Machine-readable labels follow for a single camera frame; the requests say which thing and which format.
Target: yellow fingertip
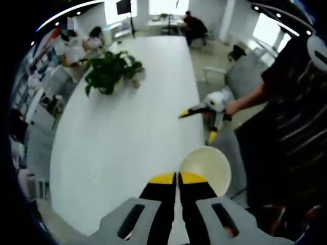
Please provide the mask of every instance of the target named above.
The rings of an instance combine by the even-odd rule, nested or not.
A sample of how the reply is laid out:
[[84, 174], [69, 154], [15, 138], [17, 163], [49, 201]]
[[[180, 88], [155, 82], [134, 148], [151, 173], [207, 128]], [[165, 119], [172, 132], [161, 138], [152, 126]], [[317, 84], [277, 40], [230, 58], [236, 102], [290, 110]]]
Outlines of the yellow fingertip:
[[217, 136], [217, 132], [215, 132], [215, 131], [211, 131], [211, 132], [210, 132], [209, 140], [208, 140], [208, 144], [209, 144], [209, 145], [210, 145], [212, 142], [214, 142], [216, 136]]
[[173, 181], [174, 181], [174, 175], [175, 175], [175, 173], [157, 175], [157, 176], [153, 177], [149, 181], [149, 183], [171, 185], [171, 184], [173, 184]]
[[180, 174], [182, 176], [183, 184], [196, 184], [207, 182], [207, 180], [200, 175], [195, 175], [193, 173], [188, 172], [180, 172]]
[[179, 115], [178, 118], [181, 118], [181, 117], [183, 117], [183, 116], [187, 116], [188, 114], [189, 114], [189, 109], [183, 111], [183, 112]]

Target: white table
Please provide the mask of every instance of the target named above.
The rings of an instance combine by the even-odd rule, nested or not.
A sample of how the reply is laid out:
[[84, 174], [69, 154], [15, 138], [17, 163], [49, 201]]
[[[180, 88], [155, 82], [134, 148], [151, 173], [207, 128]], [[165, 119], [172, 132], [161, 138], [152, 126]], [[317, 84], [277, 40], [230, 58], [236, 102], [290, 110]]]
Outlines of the white table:
[[204, 145], [200, 115], [178, 120], [199, 103], [183, 37], [137, 37], [114, 44], [143, 62], [139, 89], [113, 95], [76, 87], [55, 136], [50, 167], [52, 206], [68, 224], [90, 235], [100, 220], [155, 175], [178, 171], [183, 158]]

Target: green leaves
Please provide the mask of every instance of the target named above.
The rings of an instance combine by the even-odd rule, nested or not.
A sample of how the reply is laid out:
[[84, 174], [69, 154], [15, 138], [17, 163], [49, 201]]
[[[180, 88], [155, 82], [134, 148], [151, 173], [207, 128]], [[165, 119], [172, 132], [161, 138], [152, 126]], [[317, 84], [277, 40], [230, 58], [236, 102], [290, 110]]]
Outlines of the green leaves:
[[98, 89], [102, 94], [112, 94], [115, 84], [122, 77], [131, 79], [142, 70], [142, 63], [128, 55], [127, 51], [121, 51], [117, 54], [107, 51], [103, 58], [89, 60], [87, 66], [93, 68], [85, 78], [87, 96], [92, 87]]
[[90, 94], [91, 88], [92, 88], [92, 85], [90, 85], [90, 84], [87, 84], [86, 85], [86, 87], [85, 87], [85, 93], [86, 93], [87, 96]]
[[162, 13], [162, 14], [160, 14], [160, 19], [162, 18], [162, 19], [165, 19], [165, 18], [167, 18], [168, 17], [168, 14], [167, 13]]

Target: window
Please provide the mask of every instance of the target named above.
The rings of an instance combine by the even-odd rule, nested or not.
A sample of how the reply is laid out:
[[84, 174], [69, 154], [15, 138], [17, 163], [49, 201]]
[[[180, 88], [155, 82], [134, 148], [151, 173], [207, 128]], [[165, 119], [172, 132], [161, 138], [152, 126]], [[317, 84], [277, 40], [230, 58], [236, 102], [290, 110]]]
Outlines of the window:
[[[120, 0], [106, 0], [104, 2], [104, 11], [107, 20], [107, 25], [122, 21], [123, 19], [130, 17], [130, 13], [118, 15], [116, 3], [119, 1]], [[132, 10], [132, 17], [136, 17], [137, 0], [131, 0], [131, 10]]]
[[286, 46], [286, 44], [288, 43], [289, 40], [291, 40], [291, 36], [288, 33], [285, 33], [285, 35], [284, 35], [284, 37], [283, 37], [283, 39], [282, 39], [282, 41], [281, 41], [281, 43], [280, 43], [280, 45], [278, 47], [278, 52], [281, 52], [285, 48], [285, 46]]
[[279, 25], [271, 18], [265, 14], [260, 14], [259, 20], [256, 23], [253, 36], [257, 39], [273, 46], [276, 42], [277, 36], [281, 28]]
[[185, 15], [185, 12], [189, 9], [189, 2], [190, 0], [149, 0], [149, 14]]

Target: white bowl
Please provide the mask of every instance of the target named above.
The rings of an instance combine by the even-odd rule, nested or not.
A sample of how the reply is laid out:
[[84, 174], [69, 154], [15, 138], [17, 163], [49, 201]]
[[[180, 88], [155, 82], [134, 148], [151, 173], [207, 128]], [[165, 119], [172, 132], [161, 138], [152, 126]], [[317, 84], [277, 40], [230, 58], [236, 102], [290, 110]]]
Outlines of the white bowl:
[[227, 158], [220, 150], [210, 146], [203, 146], [189, 153], [182, 161], [179, 171], [205, 177], [218, 197], [225, 195], [231, 181]]

